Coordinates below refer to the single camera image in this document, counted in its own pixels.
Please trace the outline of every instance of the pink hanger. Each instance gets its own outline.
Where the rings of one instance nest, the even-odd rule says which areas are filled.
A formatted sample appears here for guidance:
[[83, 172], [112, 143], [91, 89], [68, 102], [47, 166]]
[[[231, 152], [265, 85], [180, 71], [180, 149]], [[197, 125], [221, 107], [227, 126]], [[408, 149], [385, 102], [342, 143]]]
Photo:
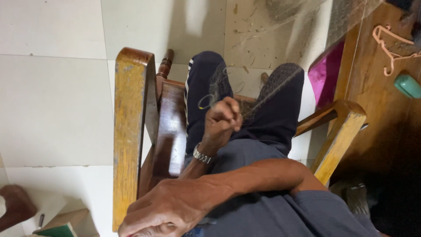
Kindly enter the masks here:
[[387, 72], [387, 68], [386, 67], [383, 68], [383, 74], [385, 76], [390, 76], [393, 73], [395, 60], [421, 57], [421, 51], [418, 52], [418, 53], [413, 53], [413, 54], [411, 54], [409, 56], [402, 56], [402, 55], [399, 55], [399, 54], [390, 52], [388, 49], [386, 49], [386, 43], [384, 42], [384, 40], [382, 40], [380, 38], [380, 34], [381, 34], [382, 31], [384, 31], [385, 33], [391, 35], [392, 37], [394, 37], [394, 38], [396, 38], [396, 39], [398, 39], [398, 40], [400, 40], [400, 41], [402, 41], [404, 43], [413, 45], [414, 42], [412, 42], [410, 40], [407, 40], [405, 38], [402, 38], [402, 37], [400, 37], [400, 36], [398, 36], [398, 35], [390, 32], [390, 26], [389, 25], [386, 25], [386, 28], [384, 28], [381, 25], [376, 26], [374, 28], [374, 30], [373, 30], [373, 37], [374, 37], [374, 39], [377, 41], [377, 43], [379, 43], [381, 45], [381, 48], [383, 49], [383, 51], [390, 58], [390, 72]]

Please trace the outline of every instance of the fishing net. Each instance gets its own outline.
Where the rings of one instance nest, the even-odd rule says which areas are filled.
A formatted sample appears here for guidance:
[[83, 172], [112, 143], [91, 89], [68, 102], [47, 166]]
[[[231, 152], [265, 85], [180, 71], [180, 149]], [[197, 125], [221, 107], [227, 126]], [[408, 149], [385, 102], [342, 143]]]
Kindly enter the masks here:
[[241, 101], [243, 116], [250, 117], [268, 99], [294, 78], [301, 67], [308, 71], [311, 63], [326, 48], [336, 44], [355, 25], [375, 10], [383, 0], [229, 0], [227, 11], [236, 18], [227, 20], [225, 62], [211, 79], [209, 106], [227, 94], [242, 94], [246, 81], [227, 83], [230, 68], [277, 70], [271, 84], [262, 75], [256, 101]]

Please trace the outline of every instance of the wooden chair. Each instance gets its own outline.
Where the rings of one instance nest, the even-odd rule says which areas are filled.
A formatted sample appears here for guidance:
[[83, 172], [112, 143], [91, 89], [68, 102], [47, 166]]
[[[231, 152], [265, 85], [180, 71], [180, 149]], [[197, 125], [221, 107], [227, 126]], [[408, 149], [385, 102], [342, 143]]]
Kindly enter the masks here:
[[[167, 79], [174, 52], [168, 50], [155, 74], [152, 53], [123, 48], [115, 66], [113, 231], [128, 206], [159, 181], [181, 174], [186, 148], [184, 84]], [[237, 100], [254, 99], [235, 96]], [[336, 119], [311, 170], [329, 180], [366, 114], [354, 102], [337, 100], [299, 122], [296, 136]], [[141, 167], [144, 126], [152, 147]]]

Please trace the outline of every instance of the wristwatch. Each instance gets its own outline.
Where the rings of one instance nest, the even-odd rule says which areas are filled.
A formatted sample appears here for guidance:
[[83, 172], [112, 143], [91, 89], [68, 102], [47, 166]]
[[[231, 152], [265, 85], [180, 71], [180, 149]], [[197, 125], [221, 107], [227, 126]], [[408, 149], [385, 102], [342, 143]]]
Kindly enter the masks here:
[[199, 147], [199, 145], [200, 145], [200, 143], [196, 145], [195, 150], [193, 151], [193, 157], [196, 158], [196, 159], [198, 159], [198, 160], [200, 160], [200, 161], [202, 161], [202, 162], [205, 162], [206, 164], [209, 164], [210, 161], [211, 161], [211, 159], [212, 159], [212, 157], [207, 156], [207, 155], [203, 155], [202, 153], [200, 153], [197, 150], [197, 148]]

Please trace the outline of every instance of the navy blue pants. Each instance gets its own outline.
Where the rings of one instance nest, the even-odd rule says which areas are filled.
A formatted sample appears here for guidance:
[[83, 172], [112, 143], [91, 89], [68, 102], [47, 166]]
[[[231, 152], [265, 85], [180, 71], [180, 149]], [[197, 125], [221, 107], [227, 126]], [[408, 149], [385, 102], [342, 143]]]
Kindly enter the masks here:
[[[187, 117], [186, 155], [188, 156], [193, 154], [195, 146], [202, 141], [205, 131], [205, 115], [209, 107], [200, 109], [198, 104], [204, 96], [209, 95], [211, 84], [220, 89], [215, 98], [217, 101], [226, 96], [233, 97], [226, 71], [219, 73], [215, 84], [214, 73], [221, 72], [225, 67], [221, 55], [211, 51], [202, 52], [189, 62], [189, 74], [184, 91]], [[274, 88], [277, 88], [289, 76], [291, 68], [298, 67], [292, 63], [277, 67], [263, 86], [256, 103], [264, 101], [268, 92], [273, 92]], [[244, 121], [241, 130], [234, 132], [230, 140], [255, 139], [266, 144], [280, 145], [277, 147], [282, 147], [281, 152], [285, 156], [288, 155], [291, 150], [291, 140], [296, 133], [304, 84], [304, 70], [299, 68], [298, 71], [270, 99], [264, 101], [253, 116]], [[210, 98], [207, 97], [200, 102], [202, 107], [209, 105]]]

